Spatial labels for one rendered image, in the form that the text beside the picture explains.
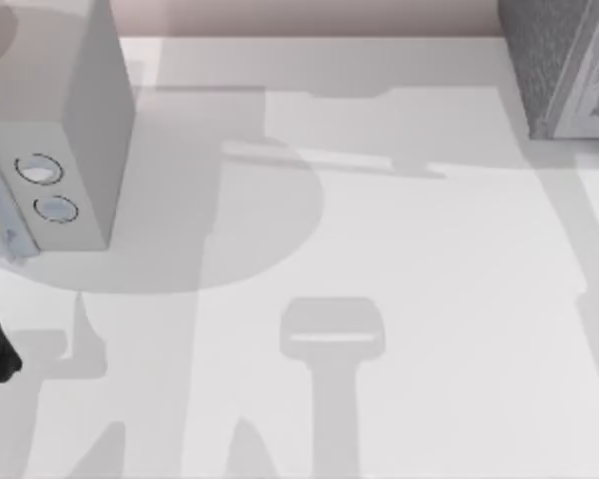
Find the round microwave knob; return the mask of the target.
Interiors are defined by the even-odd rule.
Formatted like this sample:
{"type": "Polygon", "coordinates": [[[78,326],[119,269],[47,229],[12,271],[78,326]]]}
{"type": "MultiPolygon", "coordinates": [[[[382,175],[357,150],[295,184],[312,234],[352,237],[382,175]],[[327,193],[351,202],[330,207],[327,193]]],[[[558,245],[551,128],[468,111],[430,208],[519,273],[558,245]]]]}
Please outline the round microwave knob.
{"type": "Polygon", "coordinates": [[[63,196],[36,199],[33,208],[40,218],[51,223],[71,223],[79,215],[78,206],[63,196]]]}
{"type": "Polygon", "coordinates": [[[61,164],[44,154],[36,153],[17,158],[14,166],[21,178],[34,185],[54,185],[64,177],[64,169],[61,164]]]}

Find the pale microwave oven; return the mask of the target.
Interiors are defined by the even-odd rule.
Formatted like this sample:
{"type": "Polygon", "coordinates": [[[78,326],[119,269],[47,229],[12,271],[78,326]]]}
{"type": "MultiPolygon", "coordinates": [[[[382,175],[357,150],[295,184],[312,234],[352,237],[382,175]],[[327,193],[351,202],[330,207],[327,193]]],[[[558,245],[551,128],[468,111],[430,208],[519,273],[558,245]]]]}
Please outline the pale microwave oven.
{"type": "Polygon", "coordinates": [[[135,120],[111,0],[0,0],[0,257],[109,245],[135,120]],[[54,158],[50,186],[19,176],[14,162],[54,158]],[[36,199],[63,196],[71,223],[40,218],[36,199]]]}

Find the grey cabinet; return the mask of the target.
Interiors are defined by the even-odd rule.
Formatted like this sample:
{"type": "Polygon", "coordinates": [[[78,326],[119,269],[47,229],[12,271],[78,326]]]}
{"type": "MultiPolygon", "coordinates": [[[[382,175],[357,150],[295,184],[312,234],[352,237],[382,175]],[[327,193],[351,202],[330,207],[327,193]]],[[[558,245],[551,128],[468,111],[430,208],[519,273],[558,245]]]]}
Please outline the grey cabinet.
{"type": "Polygon", "coordinates": [[[529,135],[599,140],[599,0],[497,0],[529,135]]]}

